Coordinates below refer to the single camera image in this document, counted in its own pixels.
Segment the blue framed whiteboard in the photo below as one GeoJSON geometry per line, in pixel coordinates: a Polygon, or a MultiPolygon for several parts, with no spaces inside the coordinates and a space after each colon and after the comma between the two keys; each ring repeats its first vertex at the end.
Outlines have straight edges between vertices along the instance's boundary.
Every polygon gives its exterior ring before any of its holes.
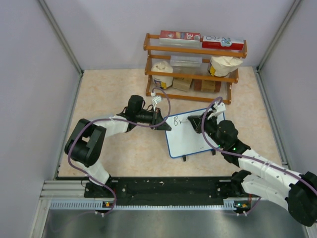
{"type": "Polygon", "coordinates": [[[200,115],[206,109],[199,109],[168,117],[166,122],[171,126],[171,131],[166,131],[166,141],[169,155],[175,159],[178,157],[193,155],[212,150],[201,134],[194,131],[190,122],[182,123],[191,115],[200,115]]]}

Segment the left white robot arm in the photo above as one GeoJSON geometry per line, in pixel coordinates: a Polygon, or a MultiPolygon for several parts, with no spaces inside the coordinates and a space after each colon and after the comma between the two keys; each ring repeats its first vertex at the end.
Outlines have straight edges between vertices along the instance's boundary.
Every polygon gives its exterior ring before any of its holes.
{"type": "Polygon", "coordinates": [[[114,116],[93,121],[80,119],[69,137],[64,148],[69,165],[96,184],[95,191],[100,196],[105,197],[112,192],[112,184],[108,181],[110,174],[99,161],[105,138],[129,132],[136,126],[171,131],[167,118],[157,107],[162,97],[155,93],[152,97],[152,104],[147,109],[142,96],[132,95],[123,111],[114,116]]]}

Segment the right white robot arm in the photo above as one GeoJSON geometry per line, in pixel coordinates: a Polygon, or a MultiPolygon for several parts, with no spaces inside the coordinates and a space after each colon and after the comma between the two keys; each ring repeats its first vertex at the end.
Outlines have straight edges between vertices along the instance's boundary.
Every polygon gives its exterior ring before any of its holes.
{"type": "Polygon", "coordinates": [[[210,137],[224,159],[241,168],[233,175],[232,192],[263,197],[282,208],[300,224],[311,227],[317,220],[317,176],[312,172],[291,171],[256,153],[238,139],[238,130],[230,120],[217,121],[200,116],[188,117],[194,131],[210,137]]]}

